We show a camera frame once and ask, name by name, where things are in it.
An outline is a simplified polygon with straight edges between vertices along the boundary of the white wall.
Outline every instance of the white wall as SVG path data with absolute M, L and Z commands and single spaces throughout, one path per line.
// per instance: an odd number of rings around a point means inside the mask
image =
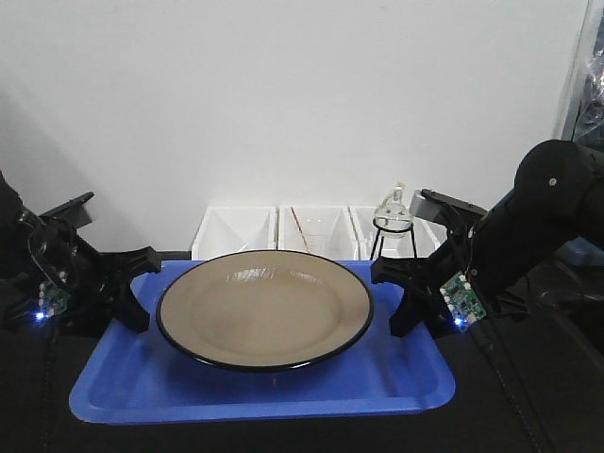
M 490 207 L 552 137 L 588 0 L 0 0 L 0 168 L 93 245 L 187 249 L 212 204 Z

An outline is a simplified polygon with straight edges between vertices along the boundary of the plate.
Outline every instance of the plate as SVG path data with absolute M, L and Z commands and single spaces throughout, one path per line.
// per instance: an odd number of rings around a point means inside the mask
M 206 261 L 158 304 L 161 333 L 195 359 L 245 371 L 322 361 L 369 328 L 371 292 L 342 265 L 285 250 Z

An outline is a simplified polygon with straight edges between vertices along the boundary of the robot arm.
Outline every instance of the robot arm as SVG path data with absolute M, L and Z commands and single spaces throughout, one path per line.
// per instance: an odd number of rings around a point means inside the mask
M 43 322 L 57 316 L 65 328 L 106 311 L 127 327 L 147 330 L 149 314 L 130 291 L 133 277 L 158 272 L 151 247 L 99 253 L 76 233 L 86 193 L 41 216 L 24 207 L 0 173 L 0 278 L 13 278 L 25 294 L 9 307 L 3 325 Z
M 375 282 L 407 290 L 391 320 L 398 336 L 421 320 L 452 325 L 439 289 L 458 272 L 489 303 L 579 235 L 604 249 L 604 155 L 576 143 L 535 146 L 520 163 L 513 189 L 480 219 L 472 205 L 423 195 L 429 206 L 420 204 L 416 215 L 446 225 L 447 241 L 425 260 L 379 258 L 372 267 Z

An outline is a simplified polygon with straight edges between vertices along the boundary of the white box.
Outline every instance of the white box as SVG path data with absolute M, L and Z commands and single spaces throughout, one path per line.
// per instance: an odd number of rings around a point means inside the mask
M 378 232 L 373 224 L 376 208 L 368 206 L 350 206 L 349 210 L 350 218 L 352 219 L 359 240 L 360 259 L 370 260 L 371 249 L 374 240 L 376 239 L 376 233 Z M 413 219 L 413 232 L 415 234 L 418 258 L 427 257 L 441 246 L 441 239 L 439 239 L 439 237 L 443 237 L 441 229 L 444 230 L 445 228 L 423 219 Z M 384 247 L 381 255 L 389 258 L 412 258 L 413 245 L 411 243 L 411 234 L 406 233 L 405 236 L 400 239 L 384 238 Z
M 346 207 L 282 206 L 278 219 L 280 250 L 331 260 L 359 259 L 359 244 Z
M 245 250 L 275 249 L 275 207 L 208 206 L 193 247 L 192 260 L 211 260 Z

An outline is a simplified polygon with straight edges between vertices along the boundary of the blue tray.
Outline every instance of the blue tray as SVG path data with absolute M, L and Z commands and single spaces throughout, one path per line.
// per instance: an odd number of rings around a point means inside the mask
M 198 264 L 166 261 L 159 274 L 133 283 L 151 326 L 137 335 L 113 321 L 70 396 L 76 417 L 92 423 L 139 425 L 242 419 L 417 413 L 442 406 L 455 379 L 424 325 L 403 339 L 388 318 L 402 290 L 371 285 L 376 312 L 365 335 L 327 361 L 276 373 L 228 371 L 173 348 L 156 324 L 168 285 Z M 370 261 L 343 264 L 370 282 Z

